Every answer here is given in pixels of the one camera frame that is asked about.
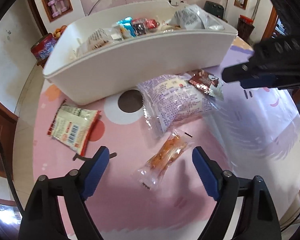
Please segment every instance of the bright light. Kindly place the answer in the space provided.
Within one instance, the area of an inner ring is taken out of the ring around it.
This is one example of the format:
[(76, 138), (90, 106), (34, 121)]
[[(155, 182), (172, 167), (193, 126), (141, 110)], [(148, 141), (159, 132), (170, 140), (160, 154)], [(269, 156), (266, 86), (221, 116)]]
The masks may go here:
[(0, 219), (6, 224), (19, 224), (12, 210), (0, 211)]

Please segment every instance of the pink dumbbell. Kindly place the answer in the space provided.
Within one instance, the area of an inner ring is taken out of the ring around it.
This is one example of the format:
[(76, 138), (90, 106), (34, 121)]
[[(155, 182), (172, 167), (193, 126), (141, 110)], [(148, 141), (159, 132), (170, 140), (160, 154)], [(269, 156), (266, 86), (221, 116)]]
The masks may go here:
[(50, 2), (48, 2), (48, 6), (51, 6), (51, 10), (53, 11), (52, 17), (56, 17), (58, 16), (60, 13), (56, 10), (56, 6), (55, 6), (56, 0), (52, 0)]
[(68, 8), (65, 6), (63, 0), (58, 0), (58, 1), (60, 1), (60, 3), (61, 3), (61, 6), (62, 6), (61, 11), (62, 12), (65, 12), (66, 10), (68, 10)]

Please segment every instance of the white plastic bin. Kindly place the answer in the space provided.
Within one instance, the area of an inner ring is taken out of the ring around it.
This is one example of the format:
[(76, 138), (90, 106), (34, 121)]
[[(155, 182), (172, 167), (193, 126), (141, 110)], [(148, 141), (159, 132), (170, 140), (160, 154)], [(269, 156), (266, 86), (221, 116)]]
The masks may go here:
[(170, 19), (176, 10), (168, 1), (122, 5), (70, 24), (50, 55), (43, 75), (78, 105), (85, 105), (162, 74), (178, 74), (219, 65), (237, 36), (220, 21), (223, 31), (209, 29), (152, 33), (107, 45), (74, 59), (78, 38), (86, 41), (98, 28), (125, 17)]

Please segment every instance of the white circle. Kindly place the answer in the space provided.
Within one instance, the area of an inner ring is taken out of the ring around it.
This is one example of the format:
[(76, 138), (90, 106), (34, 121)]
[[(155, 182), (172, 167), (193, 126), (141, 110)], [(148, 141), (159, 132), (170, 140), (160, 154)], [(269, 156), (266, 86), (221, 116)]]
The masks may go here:
[(103, 107), (106, 117), (116, 124), (130, 124), (139, 120), (144, 115), (143, 107), (133, 113), (126, 113), (119, 108), (118, 100), (124, 92), (107, 97)]

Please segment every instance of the red circle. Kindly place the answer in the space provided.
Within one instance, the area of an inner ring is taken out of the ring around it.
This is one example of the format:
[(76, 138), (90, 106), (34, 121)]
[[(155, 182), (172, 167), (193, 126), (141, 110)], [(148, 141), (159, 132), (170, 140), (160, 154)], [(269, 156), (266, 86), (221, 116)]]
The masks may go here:
[(96, 125), (92, 129), (93, 130), (90, 134), (89, 141), (91, 142), (98, 141), (105, 133), (105, 124), (101, 120), (98, 120)]

